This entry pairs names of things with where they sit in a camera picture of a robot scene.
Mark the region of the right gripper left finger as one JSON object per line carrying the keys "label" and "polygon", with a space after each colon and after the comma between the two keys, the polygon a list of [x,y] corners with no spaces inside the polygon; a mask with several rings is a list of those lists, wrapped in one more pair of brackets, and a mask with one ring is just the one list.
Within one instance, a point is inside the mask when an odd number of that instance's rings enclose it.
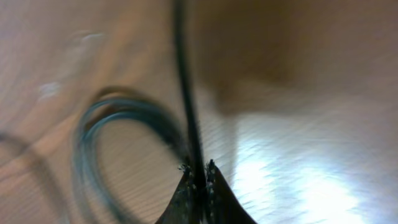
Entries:
{"label": "right gripper left finger", "polygon": [[198,224],[197,188],[190,166],[180,165],[182,178],[175,189],[169,204],[155,224]]}

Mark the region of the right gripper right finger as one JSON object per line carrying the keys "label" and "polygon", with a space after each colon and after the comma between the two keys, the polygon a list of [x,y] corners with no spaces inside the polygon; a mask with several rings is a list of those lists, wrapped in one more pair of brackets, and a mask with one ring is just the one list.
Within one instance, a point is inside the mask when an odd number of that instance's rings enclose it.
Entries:
{"label": "right gripper right finger", "polygon": [[213,159],[206,165],[206,220],[210,224],[256,224],[238,202]]}

